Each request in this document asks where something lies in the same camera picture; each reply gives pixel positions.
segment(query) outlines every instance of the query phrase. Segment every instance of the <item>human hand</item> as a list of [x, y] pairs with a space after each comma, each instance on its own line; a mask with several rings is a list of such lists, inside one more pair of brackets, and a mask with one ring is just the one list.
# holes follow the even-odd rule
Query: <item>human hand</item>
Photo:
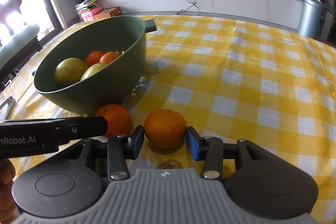
[[7, 160], [5, 168], [0, 172], [0, 222], [2, 224], [9, 224], [14, 220], [13, 212], [16, 206], [11, 195], [14, 177], [15, 167], [10, 160]]

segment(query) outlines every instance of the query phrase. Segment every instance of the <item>silver trash can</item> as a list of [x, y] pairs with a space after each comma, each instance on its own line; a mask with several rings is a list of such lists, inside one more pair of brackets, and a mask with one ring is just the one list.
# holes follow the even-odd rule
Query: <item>silver trash can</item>
[[298, 34], [319, 40], [324, 20], [327, 14], [327, 7], [318, 0], [303, 0], [303, 8], [299, 23]]

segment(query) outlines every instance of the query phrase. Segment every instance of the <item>bowl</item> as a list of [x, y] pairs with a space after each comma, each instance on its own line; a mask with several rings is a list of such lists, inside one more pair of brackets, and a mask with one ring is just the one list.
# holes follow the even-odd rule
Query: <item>bowl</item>
[[[44, 58], [35, 73], [35, 88], [54, 104], [78, 114], [94, 114], [104, 104], [119, 104], [139, 82], [146, 61], [146, 33], [155, 30], [154, 20], [133, 16], [88, 25]], [[54, 78], [56, 66], [70, 57], [85, 61], [93, 51], [125, 53], [91, 77], [60, 88]]]

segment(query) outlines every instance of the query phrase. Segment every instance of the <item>checkered tablecloth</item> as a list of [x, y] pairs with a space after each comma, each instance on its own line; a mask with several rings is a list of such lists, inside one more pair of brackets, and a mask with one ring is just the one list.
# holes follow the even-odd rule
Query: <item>checkered tablecloth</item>
[[[312, 216], [336, 219], [336, 50], [295, 33], [255, 23], [197, 16], [154, 18], [147, 34], [147, 64], [139, 86], [125, 101], [134, 125], [155, 109], [181, 113], [201, 135], [225, 142], [239, 138], [266, 148], [309, 173], [319, 186]], [[39, 95], [31, 72], [60, 41], [89, 23], [76, 24], [37, 53], [3, 92], [17, 104], [11, 119], [71, 117]], [[18, 174], [45, 159], [14, 159]], [[176, 159], [195, 167], [185, 145], [170, 151], [145, 140], [135, 168]], [[224, 160], [224, 174], [234, 172]]]

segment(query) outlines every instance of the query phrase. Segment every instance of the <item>green fruit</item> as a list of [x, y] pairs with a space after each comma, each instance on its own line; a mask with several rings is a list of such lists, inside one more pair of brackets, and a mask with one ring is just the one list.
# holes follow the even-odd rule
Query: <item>green fruit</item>
[[59, 85], [69, 86], [81, 80], [88, 65], [78, 58], [68, 58], [58, 64], [55, 70], [55, 81]]
[[97, 72], [99, 72], [101, 69], [105, 68], [107, 66], [107, 64], [104, 63], [97, 63], [92, 65], [91, 67], [89, 67], [87, 69], [87, 71], [85, 71], [85, 73], [82, 76], [81, 81], [85, 80], [86, 78], [89, 78], [90, 76], [96, 74]]

